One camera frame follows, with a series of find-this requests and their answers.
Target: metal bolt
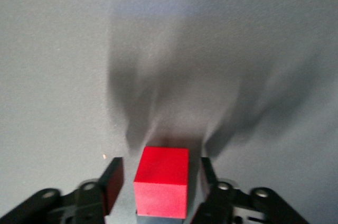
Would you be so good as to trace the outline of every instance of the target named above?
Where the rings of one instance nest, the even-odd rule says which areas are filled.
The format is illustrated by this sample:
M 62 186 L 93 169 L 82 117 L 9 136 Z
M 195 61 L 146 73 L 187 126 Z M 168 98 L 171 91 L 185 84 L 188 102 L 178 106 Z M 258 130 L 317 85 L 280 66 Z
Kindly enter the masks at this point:
M 264 190 L 257 190 L 256 195 L 262 198 L 267 198 L 269 196 L 269 194 Z
M 46 192 L 44 195 L 42 195 L 42 198 L 47 199 L 55 195 L 55 191 L 49 191 Z
M 95 187 L 95 184 L 94 184 L 94 183 L 88 183 L 87 185 L 85 185 L 85 186 L 83 187 L 83 189 L 84 189 L 85 191 L 89 191 L 89 190 L 93 189 L 94 187 Z
M 218 188 L 226 191 L 229 189 L 229 186 L 226 183 L 219 183 Z

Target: red block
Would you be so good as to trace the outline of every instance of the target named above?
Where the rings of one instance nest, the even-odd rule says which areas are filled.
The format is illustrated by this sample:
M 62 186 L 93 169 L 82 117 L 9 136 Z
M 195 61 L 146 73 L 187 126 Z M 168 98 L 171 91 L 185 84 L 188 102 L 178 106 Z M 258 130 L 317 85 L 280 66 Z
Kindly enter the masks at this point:
M 185 148 L 144 148 L 134 179 L 138 215 L 186 218 L 188 162 Z

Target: cube top face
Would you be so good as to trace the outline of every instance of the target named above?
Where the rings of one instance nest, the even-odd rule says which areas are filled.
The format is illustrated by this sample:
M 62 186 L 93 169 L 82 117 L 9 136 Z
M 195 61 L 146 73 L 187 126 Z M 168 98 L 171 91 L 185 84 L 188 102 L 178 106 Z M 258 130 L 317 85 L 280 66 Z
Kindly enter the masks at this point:
M 188 162 L 188 149 L 146 146 L 134 182 L 187 185 Z

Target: gray surface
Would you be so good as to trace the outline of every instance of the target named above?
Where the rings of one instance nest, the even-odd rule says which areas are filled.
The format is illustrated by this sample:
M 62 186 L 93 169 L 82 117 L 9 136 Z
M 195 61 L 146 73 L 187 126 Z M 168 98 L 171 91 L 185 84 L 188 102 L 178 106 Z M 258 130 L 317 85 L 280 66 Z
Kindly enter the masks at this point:
M 335 223 L 337 3 L 0 0 L 0 215 L 123 156 L 108 221 L 135 223 L 143 146 L 203 142 L 219 177 Z

